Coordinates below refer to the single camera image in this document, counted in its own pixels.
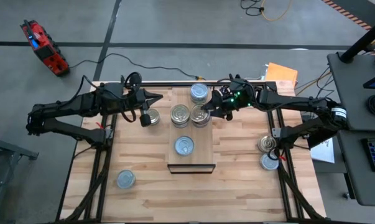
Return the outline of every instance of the striped tape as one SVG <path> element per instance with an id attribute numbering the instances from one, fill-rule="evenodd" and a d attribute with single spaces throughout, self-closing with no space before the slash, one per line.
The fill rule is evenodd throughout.
<path id="1" fill-rule="evenodd" d="M 333 1 L 331 0 L 322 0 L 325 4 L 331 6 L 333 9 L 337 10 L 340 14 L 344 15 L 345 17 L 347 17 L 348 19 L 350 19 L 351 21 L 353 21 L 355 24 L 361 26 L 362 28 L 366 29 L 366 30 L 370 30 L 371 29 L 371 26 L 368 25 L 367 23 L 359 20 L 356 16 L 352 15 L 350 12 L 342 9 L 342 7 L 340 7 L 339 5 L 335 4 Z"/>

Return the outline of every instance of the black pole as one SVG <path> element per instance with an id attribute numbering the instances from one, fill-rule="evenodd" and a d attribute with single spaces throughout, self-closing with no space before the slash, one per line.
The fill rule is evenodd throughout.
<path id="1" fill-rule="evenodd" d="M 362 38 L 353 44 L 343 55 L 339 58 L 344 63 L 350 63 L 353 57 L 356 56 L 360 51 L 364 50 L 372 41 L 375 40 L 375 26 L 369 30 Z"/>

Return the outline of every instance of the white paper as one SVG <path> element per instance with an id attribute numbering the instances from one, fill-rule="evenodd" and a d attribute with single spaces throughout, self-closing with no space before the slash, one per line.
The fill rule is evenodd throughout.
<path id="1" fill-rule="evenodd" d="M 332 138 L 321 142 L 319 145 L 311 148 L 310 154 L 312 159 L 335 163 L 334 146 L 332 145 Z"/>

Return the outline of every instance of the red power tool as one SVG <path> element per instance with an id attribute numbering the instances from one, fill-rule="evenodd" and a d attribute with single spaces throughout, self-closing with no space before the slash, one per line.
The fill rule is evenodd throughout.
<path id="1" fill-rule="evenodd" d="M 24 20 L 24 24 L 20 26 L 36 56 L 55 75 L 65 75 L 70 71 L 70 66 L 62 55 L 58 45 L 37 21 L 33 20 L 29 22 Z"/>

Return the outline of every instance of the wooden board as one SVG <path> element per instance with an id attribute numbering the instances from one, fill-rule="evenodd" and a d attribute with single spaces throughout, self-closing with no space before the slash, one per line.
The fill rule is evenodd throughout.
<path id="1" fill-rule="evenodd" d="M 277 82 L 281 95 L 294 95 L 291 82 Z M 164 98 L 153 105 L 161 123 L 142 128 L 120 116 L 114 133 L 113 155 L 103 209 L 103 222 L 260 222 L 284 221 L 276 171 L 259 165 L 257 140 L 269 134 L 267 116 L 253 108 L 233 113 L 232 121 L 213 119 L 212 174 L 170 174 L 167 168 L 171 88 L 147 88 Z M 283 110 L 286 125 L 301 123 L 298 111 Z M 100 117 L 84 118 L 83 126 L 95 128 Z M 304 140 L 296 144 L 307 146 Z M 87 147 L 78 143 L 76 152 Z M 320 189 L 306 149 L 294 148 L 292 157 L 299 189 L 314 209 L 325 215 Z M 61 218 L 80 203 L 89 186 L 94 150 L 73 162 Z M 119 171 L 131 169 L 136 183 L 129 190 L 116 185 Z"/>
<path id="2" fill-rule="evenodd" d="M 195 105 L 190 99 L 190 88 L 173 88 L 171 107 L 183 104 L 191 111 Z M 188 122 L 185 128 L 176 128 L 172 123 L 169 126 L 169 148 L 168 164 L 212 164 L 212 122 L 209 122 L 204 128 L 196 128 L 192 121 Z M 193 153 L 189 156 L 181 156 L 175 150 L 175 141 L 180 136 L 188 136 L 194 142 Z"/>

